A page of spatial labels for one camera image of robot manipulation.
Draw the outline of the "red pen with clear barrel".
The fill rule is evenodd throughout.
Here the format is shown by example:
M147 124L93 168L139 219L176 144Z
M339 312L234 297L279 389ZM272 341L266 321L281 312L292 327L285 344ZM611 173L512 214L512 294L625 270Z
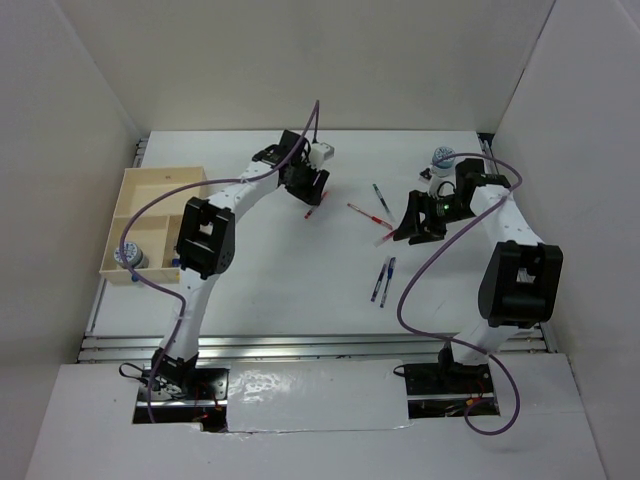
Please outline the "red pen with clear barrel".
M329 192L325 191L323 192L323 194L321 195L320 198L320 202L317 205L312 206L304 215L304 219L309 219L309 217L319 208L319 206L322 204L322 202L326 199L326 197L328 196Z

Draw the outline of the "blue cap glue bottle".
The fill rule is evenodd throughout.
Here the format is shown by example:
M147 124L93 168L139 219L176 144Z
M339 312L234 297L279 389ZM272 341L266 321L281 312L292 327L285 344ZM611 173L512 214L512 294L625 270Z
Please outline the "blue cap glue bottle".
M175 243L172 248L171 267L179 268L181 265L180 254L178 252L178 244Z

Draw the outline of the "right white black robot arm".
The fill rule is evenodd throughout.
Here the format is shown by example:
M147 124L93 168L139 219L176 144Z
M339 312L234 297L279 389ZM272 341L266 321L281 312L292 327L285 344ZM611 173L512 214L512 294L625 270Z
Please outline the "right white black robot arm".
M460 391L518 331L553 314L563 252L529 227L512 195L518 185L487 172L484 157L467 157L455 166L452 193L410 191L394 233L394 240L411 245L449 247L469 228L482 225L493 248L477 295L479 320L445 341L438 355L436 379L448 392ZM466 227L449 236L448 225L459 221Z

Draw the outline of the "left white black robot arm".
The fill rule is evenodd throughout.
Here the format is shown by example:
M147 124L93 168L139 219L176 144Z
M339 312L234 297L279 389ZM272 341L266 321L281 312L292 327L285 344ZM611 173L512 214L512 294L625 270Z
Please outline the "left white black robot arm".
M180 298L171 331L152 357L154 386L176 399L193 394L202 322L215 283L234 259L237 223L280 187L309 206L319 205L329 178L323 165L334 152L327 143L310 143L285 130L277 144L253 156L237 183L186 203L176 245Z

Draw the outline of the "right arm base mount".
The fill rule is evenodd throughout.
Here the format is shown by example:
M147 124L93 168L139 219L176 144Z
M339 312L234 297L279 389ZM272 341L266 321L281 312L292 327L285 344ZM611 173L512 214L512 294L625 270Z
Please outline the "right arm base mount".
M487 364L465 366L453 360L449 347L432 363L405 363L392 373L404 380L410 419L496 416L499 407Z

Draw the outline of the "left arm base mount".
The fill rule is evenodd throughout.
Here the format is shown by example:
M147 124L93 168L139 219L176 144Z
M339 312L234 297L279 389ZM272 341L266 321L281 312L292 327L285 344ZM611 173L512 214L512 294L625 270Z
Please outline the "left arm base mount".
M194 423L205 432L227 430L228 369L196 369L182 387L160 376L148 387L151 371L129 362L118 373L138 383L134 424Z

